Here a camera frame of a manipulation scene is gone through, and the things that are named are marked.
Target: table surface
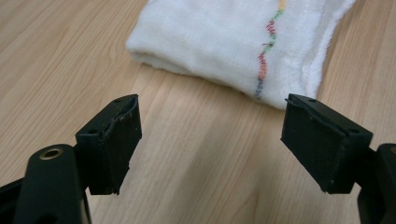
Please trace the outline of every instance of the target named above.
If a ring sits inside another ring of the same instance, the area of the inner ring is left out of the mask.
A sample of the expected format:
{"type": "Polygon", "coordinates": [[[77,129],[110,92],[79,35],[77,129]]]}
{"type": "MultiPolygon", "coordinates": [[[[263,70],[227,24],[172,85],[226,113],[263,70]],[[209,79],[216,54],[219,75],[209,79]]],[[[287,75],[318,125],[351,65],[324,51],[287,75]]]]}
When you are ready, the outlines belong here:
{"type": "MultiPolygon", "coordinates": [[[[279,140],[284,111],[124,47],[145,0],[0,0],[0,185],[111,100],[140,95],[143,138],[120,196],[89,196],[93,223],[359,223],[355,186],[329,195],[279,140]]],[[[318,99],[396,142],[396,3],[340,20],[318,99]]]]}

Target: screw hole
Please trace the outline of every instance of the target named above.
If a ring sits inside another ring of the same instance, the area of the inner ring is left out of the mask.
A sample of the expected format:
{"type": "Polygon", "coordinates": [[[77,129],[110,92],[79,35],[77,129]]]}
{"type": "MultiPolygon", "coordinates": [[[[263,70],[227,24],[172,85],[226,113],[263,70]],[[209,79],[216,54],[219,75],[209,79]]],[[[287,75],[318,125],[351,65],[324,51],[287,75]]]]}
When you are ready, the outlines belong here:
{"type": "Polygon", "coordinates": [[[43,215],[42,217],[40,217],[35,222],[35,224],[52,224],[52,223],[56,223],[57,220],[58,220],[58,218],[55,215],[46,214],[46,215],[43,215]]]}
{"type": "Polygon", "coordinates": [[[359,130],[356,130],[356,129],[348,129],[350,132],[352,132],[352,133],[359,133],[359,130]]]}
{"type": "Polygon", "coordinates": [[[41,153],[40,159],[43,161],[52,160],[52,159],[57,158],[60,155],[62,155],[63,152],[64,152],[64,150],[61,148],[51,148],[51,149],[48,149],[47,151],[41,153]]]}
{"type": "Polygon", "coordinates": [[[98,131],[97,131],[96,129],[90,129],[90,130],[88,131],[88,133],[94,134],[94,133],[98,133],[98,131]]]}

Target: colorful stitching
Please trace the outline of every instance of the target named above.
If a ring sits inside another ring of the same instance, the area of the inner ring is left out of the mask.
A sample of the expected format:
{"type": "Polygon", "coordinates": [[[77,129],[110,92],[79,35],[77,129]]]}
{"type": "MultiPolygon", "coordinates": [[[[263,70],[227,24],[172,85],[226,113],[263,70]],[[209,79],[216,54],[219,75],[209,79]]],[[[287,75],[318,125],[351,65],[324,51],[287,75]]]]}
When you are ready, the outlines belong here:
{"type": "Polygon", "coordinates": [[[265,60],[265,54],[274,46],[276,42],[276,29],[275,29],[275,21],[283,14],[285,10],[286,0],[279,0],[279,4],[277,6],[277,12],[275,16],[268,22],[267,26],[265,27],[268,33],[270,34],[270,41],[267,44],[262,44],[264,46],[262,52],[259,55],[260,61],[260,71],[257,75],[257,79],[259,81],[254,96],[256,99],[261,99],[262,93],[262,84],[267,76],[267,61],[265,60]]]}

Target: folded towel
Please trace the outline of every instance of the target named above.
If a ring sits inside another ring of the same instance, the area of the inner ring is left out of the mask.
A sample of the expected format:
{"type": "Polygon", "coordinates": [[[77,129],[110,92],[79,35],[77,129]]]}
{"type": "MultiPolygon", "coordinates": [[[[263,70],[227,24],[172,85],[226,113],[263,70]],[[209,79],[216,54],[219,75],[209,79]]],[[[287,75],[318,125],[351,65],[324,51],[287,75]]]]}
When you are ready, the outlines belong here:
{"type": "Polygon", "coordinates": [[[285,108],[315,98],[326,49],[355,0],[149,0],[126,42],[156,68],[231,86],[285,108]]]}

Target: metal screw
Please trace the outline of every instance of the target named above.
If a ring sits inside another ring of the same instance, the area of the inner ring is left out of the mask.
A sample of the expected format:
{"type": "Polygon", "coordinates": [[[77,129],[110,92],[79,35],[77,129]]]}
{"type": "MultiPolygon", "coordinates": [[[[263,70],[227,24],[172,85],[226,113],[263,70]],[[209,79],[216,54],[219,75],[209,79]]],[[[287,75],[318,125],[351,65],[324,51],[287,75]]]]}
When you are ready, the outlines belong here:
{"type": "Polygon", "coordinates": [[[64,153],[64,150],[61,148],[57,148],[57,147],[50,148],[44,151],[43,153],[41,153],[40,160],[43,161],[52,160],[62,155],[62,153],[64,153]]]}

